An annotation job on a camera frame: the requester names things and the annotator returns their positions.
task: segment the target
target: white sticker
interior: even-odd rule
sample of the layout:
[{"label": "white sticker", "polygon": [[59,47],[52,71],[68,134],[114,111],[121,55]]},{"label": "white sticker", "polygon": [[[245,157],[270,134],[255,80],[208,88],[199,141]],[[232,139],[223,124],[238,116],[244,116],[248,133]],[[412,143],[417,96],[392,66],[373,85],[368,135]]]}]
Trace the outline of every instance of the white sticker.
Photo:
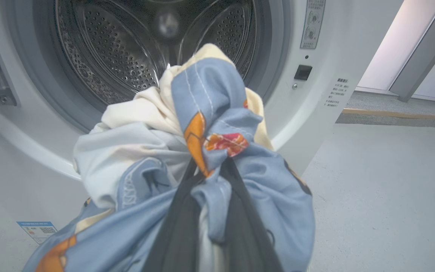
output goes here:
[{"label": "white sticker", "polygon": [[302,44],[300,48],[315,49],[320,35],[325,0],[308,0],[307,15],[303,26]]},{"label": "white sticker", "polygon": [[338,107],[342,102],[346,103],[349,99],[347,92],[350,92],[348,82],[348,79],[338,78],[325,101],[323,101],[323,105],[325,107]]},{"label": "white sticker", "polygon": [[48,237],[57,232],[51,222],[17,222],[26,233],[38,244],[45,242]]}]

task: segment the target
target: blue fabric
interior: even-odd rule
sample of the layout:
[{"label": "blue fabric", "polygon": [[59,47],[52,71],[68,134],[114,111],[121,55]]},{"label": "blue fabric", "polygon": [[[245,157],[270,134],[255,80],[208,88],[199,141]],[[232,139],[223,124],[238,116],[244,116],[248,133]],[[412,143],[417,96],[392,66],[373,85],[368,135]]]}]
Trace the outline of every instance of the blue fabric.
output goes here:
[{"label": "blue fabric", "polygon": [[[158,233],[162,219],[171,205],[176,186],[170,187],[167,168],[162,161],[146,158],[134,163],[119,182],[117,202],[121,203],[116,212],[104,218],[87,230],[77,234],[77,243],[66,251],[67,271],[106,272],[127,256],[133,248],[133,258],[128,258],[123,267],[141,267]],[[135,190],[135,201],[128,203]]]},{"label": "blue fabric", "polygon": [[[274,236],[275,250],[285,271],[304,271],[311,259],[315,221],[311,195],[275,152],[253,142],[261,117],[244,108],[245,86],[225,60],[200,60],[172,82],[174,106],[182,131],[200,112],[206,137],[240,133],[249,143],[234,161],[264,226]],[[209,238],[224,240],[231,186],[219,176],[226,150],[207,150],[202,156],[213,174],[192,190],[200,205],[209,208]]]},{"label": "blue fabric", "polygon": [[36,266],[40,262],[41,258],[50,251],[54,246],[61,243],[63,240],[68,239],[71,235],[75,233],[75,226],[81,220],[98,215],[99,213],[105,212],[107,209],[98,208],[93,201],[90,201],[88,205],[84,205],[80,211],[80,214],[71,222],[68,223],[64,228],[60,229],[57,233],[50,236],[44,243],[38,246],[38,248],[33,252],[31,257],[29,257],[26,262],[23,272],[34,272]]}]

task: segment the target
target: wooden strip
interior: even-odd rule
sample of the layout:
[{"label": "wooden strip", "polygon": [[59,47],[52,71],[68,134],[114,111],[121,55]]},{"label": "wooden strip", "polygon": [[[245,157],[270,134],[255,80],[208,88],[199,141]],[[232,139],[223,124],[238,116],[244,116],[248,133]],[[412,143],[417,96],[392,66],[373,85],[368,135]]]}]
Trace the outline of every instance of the wooden strip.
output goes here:
[{"label": "wooden strip", "polygon": [[390,117],[410,118],[410,119],[435,119],[435,115],[429,115],[429,114],[410,114],[410,113],[382,111],[382,110],[360,110],[357,108],[344,108],[342,113],[379,115],[379,116],[390,116]]}]

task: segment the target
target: small black square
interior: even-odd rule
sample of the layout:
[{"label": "small black square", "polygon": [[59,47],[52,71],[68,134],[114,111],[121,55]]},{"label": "small black square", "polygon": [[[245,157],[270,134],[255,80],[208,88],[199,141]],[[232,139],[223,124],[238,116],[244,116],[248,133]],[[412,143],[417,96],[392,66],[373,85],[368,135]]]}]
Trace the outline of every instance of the small black square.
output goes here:
[{"label": "small black square", "polygon": [[300,64],[295,74],[297,80],[307,80],[313,67]]}]

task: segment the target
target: front-load washing machine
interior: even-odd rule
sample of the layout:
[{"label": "front-load washing machine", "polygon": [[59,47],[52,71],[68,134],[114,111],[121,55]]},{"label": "front-load washing machine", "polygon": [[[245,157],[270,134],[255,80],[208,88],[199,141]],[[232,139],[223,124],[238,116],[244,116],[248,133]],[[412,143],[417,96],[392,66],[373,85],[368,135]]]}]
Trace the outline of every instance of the front-load washing machine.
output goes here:
[{"label": "front-load washing machine", "polygon": [[0,0],[0,270],[21,269],[44,240],[24,224],[51,234],[78,214],[78,136],[205,43],[263,98],[273,146],[302,174],[401,4]]}]

